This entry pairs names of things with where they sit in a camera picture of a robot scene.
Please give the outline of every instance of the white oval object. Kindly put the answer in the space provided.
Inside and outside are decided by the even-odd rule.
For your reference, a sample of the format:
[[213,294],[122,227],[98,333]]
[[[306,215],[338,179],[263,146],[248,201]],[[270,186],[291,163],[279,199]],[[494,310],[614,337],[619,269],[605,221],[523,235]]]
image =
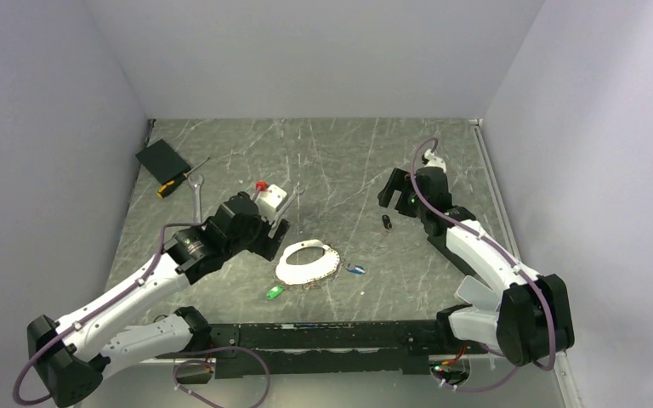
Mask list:
[[[324,255],[306,265],[292,265],[287,263],[287,258],[305,248],[321,248],[324,250]],[[333,274],[337,271],[339,261],[339,254],[319,240],[297,242],[284,249],[284,254],[281,255],[279,264],[276,265],[276,277],[287,285],[303,285],[304,283],[313,282]]]

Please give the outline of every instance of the screwdriver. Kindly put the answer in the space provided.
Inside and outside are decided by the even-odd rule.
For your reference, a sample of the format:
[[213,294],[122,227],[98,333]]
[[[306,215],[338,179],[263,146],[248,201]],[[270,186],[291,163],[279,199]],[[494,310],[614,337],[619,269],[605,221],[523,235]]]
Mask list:
[[178,177],[173,180],[168,181],[166,184],[164,184],[157,192],[156,194],[159,196],[159,198],[166,198],[173,193],[174,190],[176,190],[177,187],[179,187],[179,184],[183,183],[184,180],[186,180],[187,177],[189,177],[190,174],[194,172],[197,168],[201,167],[202,164],[206,163],[211,159],[211,156],[207,157],[206,160],[202,161],[201,163],[197,164],[195,167],[193,167],[191,170],[189,170],[186,173],[182,173],[184,175],[183,178]]

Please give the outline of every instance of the gray marble tabletop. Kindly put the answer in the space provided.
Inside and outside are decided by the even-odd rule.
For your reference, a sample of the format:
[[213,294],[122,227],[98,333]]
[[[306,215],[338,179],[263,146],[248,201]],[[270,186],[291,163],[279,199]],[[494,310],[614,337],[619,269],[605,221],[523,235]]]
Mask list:
[[[274,300],[273,262],[243,252],[219,272],[154,305],[136,323],[151,323],[180,306],[195,306],[212,323],[433,319],[457,303],[463,275],[426,240],[422,225],[378,205],[377,193],[393,167],[407,169],[415,147],[440,138],[454,202],[465,206],[489,234],[504,244],[474,133],[467,120],[453,119],[231,119],[159,120],[150,143],[166,140],[192,164],[211,160],[203,175],[202,214],[213,214],[240,190],[253,192],[266,180],[306,192],[287,210],[292,223],[282,249],[319,239],[364,275],[344,269],[319,286],[287,288]],[[190,222],[192,191],[181,185],[156,196],[158,183],[141,168],[128,209],[108,288],[132,274],[154,251],[159,228]],[[385,235],[381,217],[394,228]]]

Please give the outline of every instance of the white wall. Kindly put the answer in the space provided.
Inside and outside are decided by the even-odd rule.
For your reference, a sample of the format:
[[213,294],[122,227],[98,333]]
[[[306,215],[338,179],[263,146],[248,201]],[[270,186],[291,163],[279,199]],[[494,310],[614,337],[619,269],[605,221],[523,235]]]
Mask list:
[[87,0],[151,117],[482,117],[543,0]]
[[653,406],[653,0],[547,0],[485,127],[525,260],[570,289],[585,406]]
[[0,407],[28,322],[103,291],[145,121],[81,0],[0,1]]

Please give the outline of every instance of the orange wire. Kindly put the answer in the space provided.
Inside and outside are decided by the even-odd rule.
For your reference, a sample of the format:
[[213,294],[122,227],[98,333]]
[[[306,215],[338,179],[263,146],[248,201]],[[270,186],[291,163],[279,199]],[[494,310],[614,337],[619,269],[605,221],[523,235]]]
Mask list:
[[467,351],[467,344],[465,343],[462,346],[462,349],[459,350],[459,354],[457,354],[457,357],[455,357],[455,358],[453,358],[451,360],[444,360],[444,361],[441,362],[441,364],[443,366],[454,366],[457,363],[457,361],[459,361],[459,359],[462,358],[462,356],[464,355],[464,353],[466,353],[466,351]]

